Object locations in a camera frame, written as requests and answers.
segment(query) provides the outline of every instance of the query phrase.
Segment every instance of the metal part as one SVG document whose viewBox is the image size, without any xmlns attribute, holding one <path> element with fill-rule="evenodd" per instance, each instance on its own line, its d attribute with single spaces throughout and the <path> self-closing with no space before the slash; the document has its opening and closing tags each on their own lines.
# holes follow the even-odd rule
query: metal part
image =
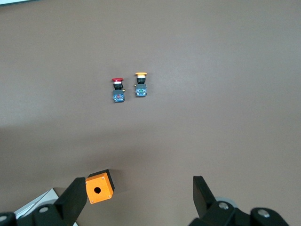
<svg viewBox="0 0 301 226">
<path fill-rule="evenodd" d="M 48 207 L 43 207 L 39 210 L 40 213 L 45 213 L 48 210 Z"/>
<path fill-rule="evenodd" d="M 44 204 L 53 204 L 57 199 L 58 195 L 56 194 L 55 190 L 51 188 L 49 191 L 45 192 L 44 194 L 40 195 L 39 197 L 35 198 L 31 202 L 27 203 L 20 209 L 16 210 L 14 214 L 16 215 L 16 219 L 19 217 L 25 217 L 32 213 L 36 208 Z"/>
<path fill-rule="evenodd" d="M 30 1 L 39 1 L 39 0 L 7 0 L 7 1 L 0 1 L 0 7 L 3 6 L 10 6 L 13 4 L 19 4 L 24 2 L 30 2 Z"/>
<path fill-rule="evenodd" d="M 229 209 L 229 206 L 228 206 L 227 203 L 225 203 L 225 202 L 220 202 L 220 203 L 218 204 L 218 206 L 219 206 L 221 209 L 223 209 L 223 210 Z"/>
<path fill-rule="evenodd" d="M 70 226 L 86 201 L 85 178 L 76 178 L 54 204 L 40 206 L 28 216 L 16 220 L 12 212 L 0 213 L 0 226 Z M 274 210 L 254 208 L 249 215 L 228 202 L 216 201 L 203 177 L 193 177 L 193 201 L 199 218 L 189 226 L 288 226 Z"/>
<path fill-rule="evenodd" d="M 264 210 L 264 209 L 258 210 L 258 214 L 260 216 L 263 216 L 264 218 L 269 218 L 269 213 L 266 210 Z"/>
<path fill-rule="evenodd" d="M 18 220 L 12 212 L 0 213 L 0 226 L 70 226 L 86 202 L 85 178 L 76 178 L 54 204 L 42 205 Z"/>
<path fill-rule="evenodd" d="M 8 217 L 7 216 L 1 216 L 0 217 L 0 222 L 6 220 Z"/>
<path fill-rule="evenodd" d="M 228 202 L 216 201 L 201 176 L 193 177 L 193 201 L 199 218 L 189 226 L 288 226 L 274 210 L 254 208 L 249 215 Z"/>
</svg>

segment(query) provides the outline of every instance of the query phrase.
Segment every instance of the gray surface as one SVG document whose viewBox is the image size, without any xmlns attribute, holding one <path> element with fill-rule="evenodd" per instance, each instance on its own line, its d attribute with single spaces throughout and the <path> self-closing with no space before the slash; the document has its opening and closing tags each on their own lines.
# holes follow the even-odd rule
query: gray surface
<svg viewBox="0 0 301 226">
<path fill-rule="evenodd" d="M 301 225 L 300 1 L 42 0 L 0 21 L 0 211 L 109 168 L 79 225 L 187 225 L 193 175 Z"/>
</svg>

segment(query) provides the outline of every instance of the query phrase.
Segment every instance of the hole in enclosure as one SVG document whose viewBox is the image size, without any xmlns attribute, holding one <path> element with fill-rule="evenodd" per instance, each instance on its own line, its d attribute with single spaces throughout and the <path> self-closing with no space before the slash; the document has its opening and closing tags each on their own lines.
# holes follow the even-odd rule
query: hole in enclosure
<svg viewBox="0 0 301 226">
<path fill-rule="evenodd" d="M 94 192 L 99 194 L 101 192 L 101 189 L 99 187 L 94 188 Z"/>
</svg>

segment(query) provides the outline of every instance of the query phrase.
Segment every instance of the bolt head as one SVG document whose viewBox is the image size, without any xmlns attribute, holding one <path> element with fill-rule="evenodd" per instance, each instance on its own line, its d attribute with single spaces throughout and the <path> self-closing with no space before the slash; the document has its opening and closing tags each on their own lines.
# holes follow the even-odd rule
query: bolt head
<svg viewBox="0 0 301 226">
<path fill-rule="evenodd" d="M 269 218 L 269 213 L 264 209 L 258 210 L 258 214 L 264 218 Z"/>
<path fill-rule="evenodd" d="M 1 217 L 0 217 L 0 222 L 1 222 L 1 221 L 5 221 L 7 218 L 8 218 L 8 217 L 7 217 L 6 215 L 1 216 Z"/>
<path fill-rule="evenodd" d="M 221 209 L 223 209 L 223 210 L 229 209 L 229 206 L 228 206 L 227 203 L 225 203 L 225 202 L 220 202 L 220 203 L 218 204 L 218 206 L 219 206 Z"/>
<path fill-rule="evenodd" d="M 43 208 L 41 208 L 39 210 L 40 213 L 45 213 L 46 211 L 48 211 L 48 207 L 47 206 L 45 206 L 45 207 L 43 207 Z"/>
</svg>

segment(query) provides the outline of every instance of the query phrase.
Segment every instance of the screw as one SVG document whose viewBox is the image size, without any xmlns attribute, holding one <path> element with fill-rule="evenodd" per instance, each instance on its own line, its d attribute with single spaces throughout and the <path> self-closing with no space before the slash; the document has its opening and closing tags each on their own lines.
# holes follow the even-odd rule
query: screw
<svg viewBox="0 0 301 226">
<path fill-rule="evenodd" d="M 45 213 L 48 210 L 48 207 L 45 206 L 39 210 L 40 213 Z"/>
<path fill-rule="evenodd" d="M 0 222 L 5 221 L 8 217 L 6 215 L 0 217 Z"/>
<path fill-rule="evenodd" d="M 229 206 L 225 202 L 220 202 L 218 206 L 223 210 L 229 209 Z"/>
<path fill-rule="evenodd" d="M 269 218 L 269 213 L 264 209 L 258 210 L 258 214 L 264 218 Z"/>
</svg>

